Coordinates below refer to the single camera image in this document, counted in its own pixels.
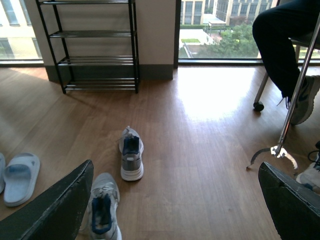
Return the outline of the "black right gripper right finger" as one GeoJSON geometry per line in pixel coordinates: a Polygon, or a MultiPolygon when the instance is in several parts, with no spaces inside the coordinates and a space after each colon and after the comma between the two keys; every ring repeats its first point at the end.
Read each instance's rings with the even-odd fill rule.
{"type": "Polygon", "coordinates": [[[258,181],[282,240],[320,238],[320,196],[276,167],[263,162],[258,181]]]}

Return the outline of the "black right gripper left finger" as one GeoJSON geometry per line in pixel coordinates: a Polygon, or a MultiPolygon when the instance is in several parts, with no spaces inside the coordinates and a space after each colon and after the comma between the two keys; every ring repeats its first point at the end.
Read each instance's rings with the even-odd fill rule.
{"type": "Polygon", "coordinates": [[[0,222],[2,240],[74,240],[93,183],[94,165],[84,161],[34,200],[0,222]]]}

